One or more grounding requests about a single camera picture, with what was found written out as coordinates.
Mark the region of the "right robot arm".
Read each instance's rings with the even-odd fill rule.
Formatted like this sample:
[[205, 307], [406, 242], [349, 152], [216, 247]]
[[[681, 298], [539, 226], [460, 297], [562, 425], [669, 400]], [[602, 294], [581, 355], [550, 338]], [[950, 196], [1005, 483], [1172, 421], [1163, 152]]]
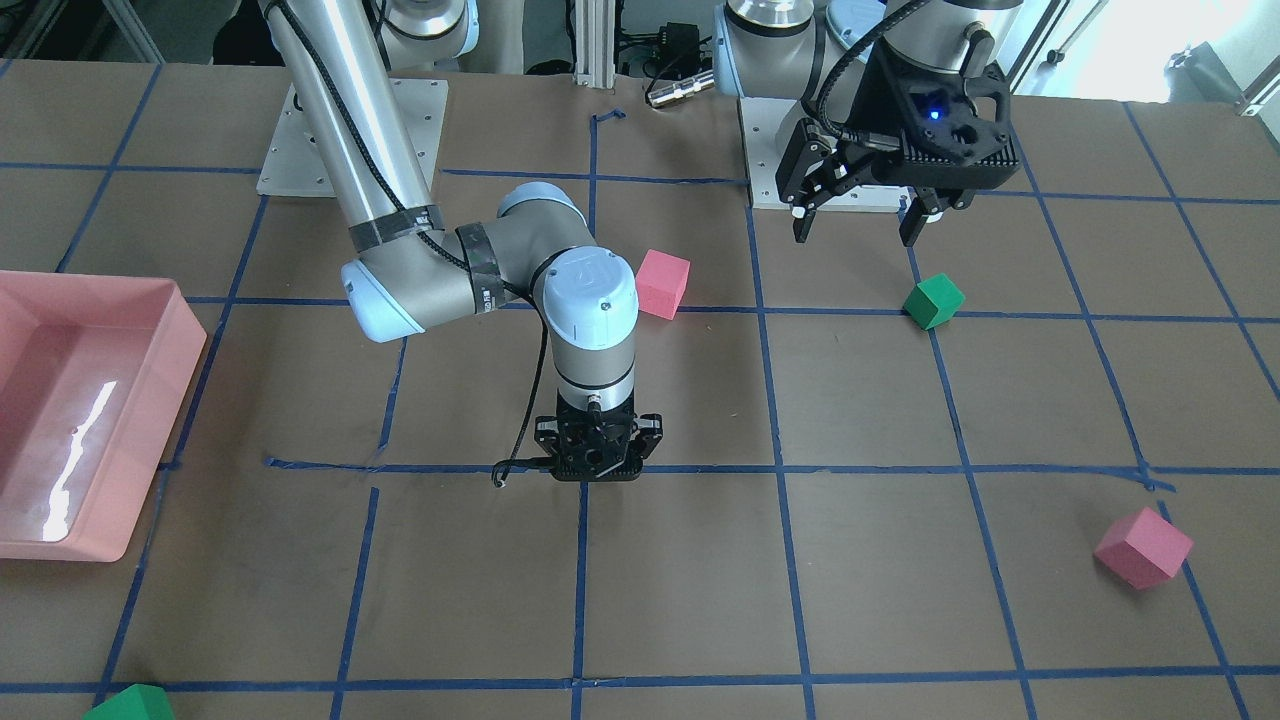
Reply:
[[448, 228], [419, 164], [390, 70], [470, 53], [475, 1], [264, 1], [274, 47], [357, 254], [340, 279], [364, 333], [387, 342], [521, 299], [541, 318], [541, 359], [559, 377], [553, 416], [538, 419], [541, 457], [492, 470], [547, 469], [557, 480], [632, 480], [662, 439], [634, 409], [632, 268], [596, 243], [557, 186], [529, 182], [492, 222]]

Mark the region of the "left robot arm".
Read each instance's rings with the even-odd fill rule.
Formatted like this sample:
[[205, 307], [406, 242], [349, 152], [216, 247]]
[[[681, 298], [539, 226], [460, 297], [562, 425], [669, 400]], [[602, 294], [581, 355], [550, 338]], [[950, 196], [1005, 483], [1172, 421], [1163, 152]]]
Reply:
[[865, 186], [905, 187], [911, 247], [925, 224], [969, 208], [1020, 169], [1012, 92], [998, 49], [1019, 1], [882, 1], [867, 29], [838, 22], [851, 1], [727, 1], [712, 36], [716, 87], [792, 100], [774, 170], [808, 240], [817, 213]]

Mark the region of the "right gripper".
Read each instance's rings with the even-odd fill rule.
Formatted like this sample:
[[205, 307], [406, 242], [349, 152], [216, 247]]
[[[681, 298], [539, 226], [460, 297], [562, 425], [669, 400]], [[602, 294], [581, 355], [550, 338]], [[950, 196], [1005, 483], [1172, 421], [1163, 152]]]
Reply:
[[608, 411], [559, 405], [554, 416], [538, 418], [534, 439], [545, 455], [532, 466], [562, 482], [634, 480], [662, 438], [662, 415], [637, 415], [632, 405]]

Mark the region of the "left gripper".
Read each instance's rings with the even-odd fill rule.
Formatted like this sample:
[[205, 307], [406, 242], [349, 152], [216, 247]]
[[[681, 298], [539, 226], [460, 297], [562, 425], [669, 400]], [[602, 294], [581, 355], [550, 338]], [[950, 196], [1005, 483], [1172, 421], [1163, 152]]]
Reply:
[[904, 247], [929, 222], [972, 205], [974, 190], [996, 190], [1020, 167], [1012, 146], [1012, 96], [1002, 68], [978, 76], [934, 72], [891, 46], [873, 47], [845, 126], [851, 140], [827, 147], [818, 127], [794, 127], [776, 172], [778, 199], [790, 201], [796, 243], [805, 243], [818, 210], [859, 184], [909, 186], [900, 219]]

